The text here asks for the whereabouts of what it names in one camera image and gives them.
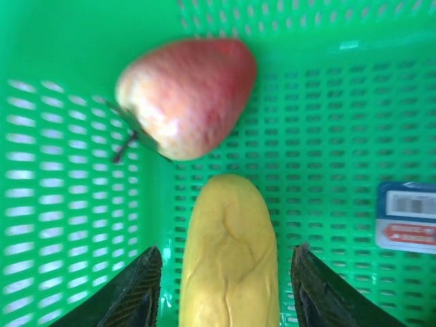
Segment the white label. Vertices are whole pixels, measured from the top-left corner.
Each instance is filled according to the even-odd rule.
[[[388,191],[386,214],[436,219],[436,193]]]

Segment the apple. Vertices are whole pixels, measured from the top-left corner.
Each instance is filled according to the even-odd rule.
[[[115,97],[161,155],[185,161],[211,152],[228,136],[249,101],[256,74],[255,57],[242,41],[189,38],[129,64]]]

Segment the label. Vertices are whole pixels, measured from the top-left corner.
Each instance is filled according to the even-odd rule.
[[[375,228],[379,247],[436,253],[436,185],[381,183]]]

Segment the green plastic basket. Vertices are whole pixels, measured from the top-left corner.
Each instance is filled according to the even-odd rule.
[[[232,134],[170,164],[102,104],[143,52],[237,35],[259,77]],[[436,324],[436,260],[375,244],[382,181],[436,183],[436,0],[0,1],[1,325],[47,326],[147,247],[160,326],[177,325],[191,208],[214,174],[250,178],[277,231],[281,325],[295,245],[409,326]]]

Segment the fake fruit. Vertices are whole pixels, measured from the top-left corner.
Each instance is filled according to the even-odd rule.
[[[257,67],[240,40],[187,39],[135,60],[120,75],[116,100],[173,160],[201,157],[232,131]]]
[[[279,326],[277,242],[247,179],[222,174],[193,208],[181,279],[179,327]]]

